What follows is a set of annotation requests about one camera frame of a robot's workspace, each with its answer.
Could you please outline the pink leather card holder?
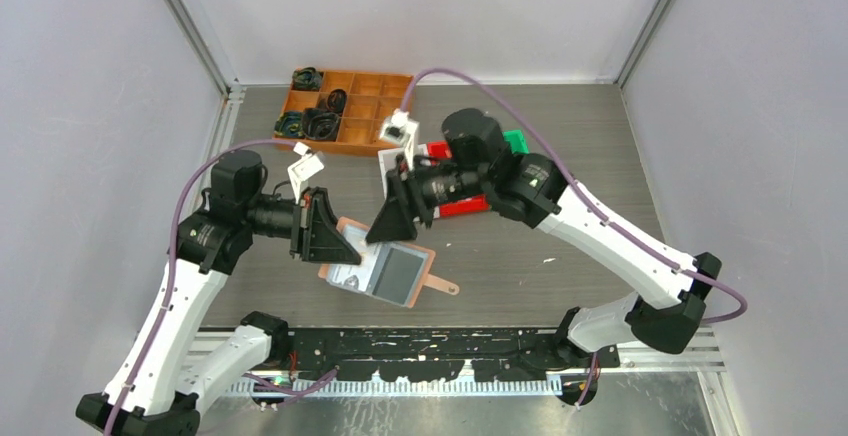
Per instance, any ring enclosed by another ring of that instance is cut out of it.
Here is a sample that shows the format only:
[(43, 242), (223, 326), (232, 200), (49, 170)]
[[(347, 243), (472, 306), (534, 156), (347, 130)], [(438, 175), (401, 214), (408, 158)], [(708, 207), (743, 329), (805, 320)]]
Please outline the pink leather card holder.
[(431, 273), (436, 252), (407, 242), (369, 244), (368, 227), (350, 218), (339, 220), (337, 229), (361, 256), (358, 265), (323, 264), (318, 276), (329, 285), (396, 306), (412, 308), (422, 289), (450, 296), (460, 293), (458, 284)]

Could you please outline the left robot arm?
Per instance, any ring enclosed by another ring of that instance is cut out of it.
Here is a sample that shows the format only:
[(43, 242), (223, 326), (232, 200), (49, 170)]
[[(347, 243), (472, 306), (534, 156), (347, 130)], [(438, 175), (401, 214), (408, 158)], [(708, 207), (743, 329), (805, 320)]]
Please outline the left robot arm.
[(150, 312), (123, 365), (98, 393), (82, 396), (76, 416), (105, 435), (194, 435), (215, 401), (254, 367), (277, 369), (293, 342), (283, 319), (254, 311), (230, 338), (187, 366), (188, 351), (212, 302), (257, 236), (282, 238), (313, 264), (358, 264), (338, 230), (328, 193), (310, 187), (324, 155), (297, 143), (287, 170), (291, 198), (265, 193), (268, 171), (255, 144), (234, 146), (200, 168), (210, 184), (191, 214), (176, 208), (168, 261)]

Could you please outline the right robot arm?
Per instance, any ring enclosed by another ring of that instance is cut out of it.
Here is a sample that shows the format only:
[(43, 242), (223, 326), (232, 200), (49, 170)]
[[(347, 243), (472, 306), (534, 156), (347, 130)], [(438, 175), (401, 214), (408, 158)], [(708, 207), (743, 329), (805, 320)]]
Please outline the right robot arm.
[(468, 108), (441, 126), (446, 158), (417, 150), (418, 124), (404, 111), (387, 118), (381, 140), (402, 148), (385, 174), (387, 195), (366, 240), (414, 241), (437, 207), (477, 196), (500, 216), (565, 241), (611, 270), (633, 290), (595, 308), (573, 308), (555, 340), (558, 359), (582, 365), (593, 352), (639, 341), (680, 354), (701, 325), (710, 281), (721, 269), (710, 253), (668, 247), (590, 197), (548, 157), (511, 149), (498, 121)]

